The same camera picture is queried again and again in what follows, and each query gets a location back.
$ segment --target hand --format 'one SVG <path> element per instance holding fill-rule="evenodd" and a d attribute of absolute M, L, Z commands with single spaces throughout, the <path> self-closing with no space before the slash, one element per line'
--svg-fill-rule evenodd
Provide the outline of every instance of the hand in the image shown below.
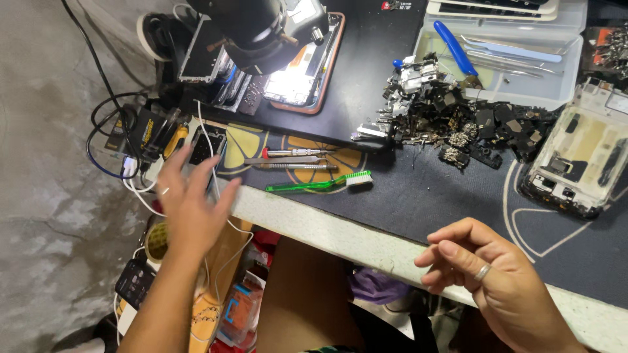
<path fill-rule="evenodd" d="M 532 264 L 513 243 L 472 218 L 430 234 L 428 241 L 432 245 L 414 264 L 431 266 L 421 278 L 430 293 L 464 286 L 491 330 L 516 352 L 586 352 Z M 492 268 L 475 281 L 487 263 Z"/>
<path fill-rule="evenodd" d="M 181 168 L 190 150 L 190 145 L 185 145 L 168 158 L 157 177 L 157 195 L 168 216 L 168 253 L 200 262 L 227 222 L 241 179 L 227 185 L 216 205 L 208 204 L 207 181 L 220 157 L 214 156 L 196 166 L 186 182 Z"/>

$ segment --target leg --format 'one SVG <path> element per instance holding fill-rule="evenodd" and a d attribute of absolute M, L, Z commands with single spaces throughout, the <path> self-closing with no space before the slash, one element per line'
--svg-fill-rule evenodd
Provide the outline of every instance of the leg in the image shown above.
<path fill-rule="evenodd" d="M 363 347 L 348 298 L 340 258 L 282 237 L 262 299 L 257 351 L 297 353 L 328 345 Z"/>

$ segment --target blue pliers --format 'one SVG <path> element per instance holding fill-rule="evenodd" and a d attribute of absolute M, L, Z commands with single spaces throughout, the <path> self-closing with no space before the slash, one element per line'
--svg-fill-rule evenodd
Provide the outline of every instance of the blue pliers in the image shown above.
<path fill-rule="evenodd" d="M 478 73 L 477 71 L 475 71 L 473 65 L 467 58 L 467 54 L 465 54 L 465 52 L 462 50 L 462 47 L 458 43 L 458 40 L 456 40 L 456 37 L 453 36 L 452 32 L 450 32 L 445 24 L 441 21 L 434 22 L 434 29 L 447 44 L 447 47 L 452 53 L 453 59 L 456 61 L 456 64 L 460 68 L 460 71 L 467 75 L 467 79 L 461 82 L 461 84 L 466 82 L 466 85 L 470 85 L 471 88 L 482 89 L 482 83 L 477 78 Z"/>

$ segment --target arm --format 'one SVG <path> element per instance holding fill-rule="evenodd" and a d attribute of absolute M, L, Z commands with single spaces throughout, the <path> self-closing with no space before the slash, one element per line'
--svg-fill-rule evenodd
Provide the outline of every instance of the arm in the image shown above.
<path fill-rule="evenodd" d="M 430 234 L 428 241 L 432 245 L 414 264 L 431 266 L 421 278 L 430 293 L 464 286 L 491 330 L 515 352 L 586 352 L 532 264 L 513 243 L 471 218 Z M 486 264 L 489 271 L 476 281 Z"/>
<path fill-rule="evenodd" d="M 205 188 L 219 157 L 199 164 L 186 185 L 181 167 L 190 146 L 170 156 L 158 177 L 158 195 L 168 216 L 168 252 L 119 352 L 187 352 L 192 296 L 198 269 L 227 222 L 240 180 L 233 180 L 218 203 L 209 205 Z"/>

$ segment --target ring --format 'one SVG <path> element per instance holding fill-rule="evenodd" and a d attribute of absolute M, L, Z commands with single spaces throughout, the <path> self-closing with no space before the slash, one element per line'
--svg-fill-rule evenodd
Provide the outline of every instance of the ring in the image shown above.
<path fill-rule="evenodd" d="M 484 277 L 486 277 L 486 274 L 489 272 L 490 268 L 491 268 L 491 265 L 489 264 L 482 266 L 482 268 L 480 268 L 480 272 L 478 272 L 478 274 L 476 274 L 475 277 L 473 277 L 473 279 L 478 282 L 482 281 Z"/>

